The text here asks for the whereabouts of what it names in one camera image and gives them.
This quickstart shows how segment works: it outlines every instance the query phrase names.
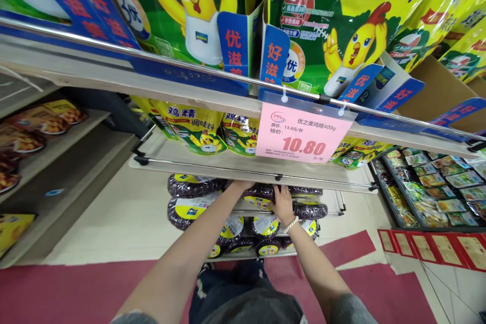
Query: red card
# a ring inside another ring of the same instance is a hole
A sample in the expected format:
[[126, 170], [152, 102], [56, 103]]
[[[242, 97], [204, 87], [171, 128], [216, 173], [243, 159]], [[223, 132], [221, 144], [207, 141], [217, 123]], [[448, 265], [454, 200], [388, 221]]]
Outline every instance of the red card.
[[256, 155], [326, 163], [352, 121], [263, 103]]

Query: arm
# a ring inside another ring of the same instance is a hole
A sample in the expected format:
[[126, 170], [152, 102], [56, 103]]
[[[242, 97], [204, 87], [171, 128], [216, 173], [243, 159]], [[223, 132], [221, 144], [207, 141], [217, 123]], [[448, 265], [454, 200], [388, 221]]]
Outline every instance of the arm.
[[[273, 188], [275, 190], [273, 211], [280, 218], [283, 226], [288, 227], [295, 218], [289, 188], [282, 186], [281, 192], [278, 186], [274, 185]], [[290, 229], [289, 235], [326, 322], [331, 323], [333, 304], [341, 296], [350, 294], [351, 290], [300, 224], [295, 224]]]
[[208, 253], [231, 210], [253, 182], [234, 181], [164, 253], [118, 311], [134, 310], [160, 324], [178, 324]]

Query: bracelet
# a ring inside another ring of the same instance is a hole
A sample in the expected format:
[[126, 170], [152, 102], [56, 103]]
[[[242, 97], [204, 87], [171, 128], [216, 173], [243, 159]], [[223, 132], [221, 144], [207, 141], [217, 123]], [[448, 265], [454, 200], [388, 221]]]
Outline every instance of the bracelet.
[[294, 218], [293, 222], [292, 222], [292, 223], [290, 223], [290, 224], [289, 224], [289, 226], [283, 230], [283, 233], [284, 233], [284, 234], [287, 234], [287, 233], [288, 233], [288, 231], [289, 231], [289, 230], [290, 230], [290, 229], [291, 229], [291, 228], [292, 228], [292, 227], [295, 225], [295, 223], [297, 223], [298, 221], [299, 221], [299, 217], [297, 217], [297, 216], [296, 216], [296, 217]]

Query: jeans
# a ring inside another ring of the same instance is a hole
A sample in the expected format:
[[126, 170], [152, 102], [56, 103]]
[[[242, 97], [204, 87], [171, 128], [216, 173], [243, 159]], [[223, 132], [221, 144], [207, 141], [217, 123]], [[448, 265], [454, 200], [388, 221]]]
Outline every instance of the jeans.
[[189, 324], [202, 323], [221, 305], [254, 288], [274, 290], [261, 261], [239, 261], [233, 271], [203, 271], [192, 295]]

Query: white tile floor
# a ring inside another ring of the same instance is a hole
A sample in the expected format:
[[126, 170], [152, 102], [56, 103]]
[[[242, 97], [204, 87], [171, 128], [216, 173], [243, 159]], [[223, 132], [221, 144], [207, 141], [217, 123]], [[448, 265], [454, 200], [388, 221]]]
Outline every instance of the white tile floor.
[[[168, 176], [166, 173], [134, 170], [125, 164], [43, 264], [79, 265], [158, 259], [182, 233], [166, 217]], [[380, 198], [351, 192], [343, 192], [343, 198], [346, 213], [342, 217], [328, 216], [321, 220], [317, 244], [321, 246], [366, 229], [376, 251], [338, 269], [389, 261], [397, 274], [417, 274], [438, 324], [480, 323], [476, 312], [486, 306], [483, 305], [486, 303], [485, 274], [479, 278], [477, 272], [456, 271], [454, 273], [459, 273], [461, 278], [456, 281], [450, 267], [427, 266], [424, 270], [418, 260], [385, 255], [376, 229], [389, 228], [390, 220]]]

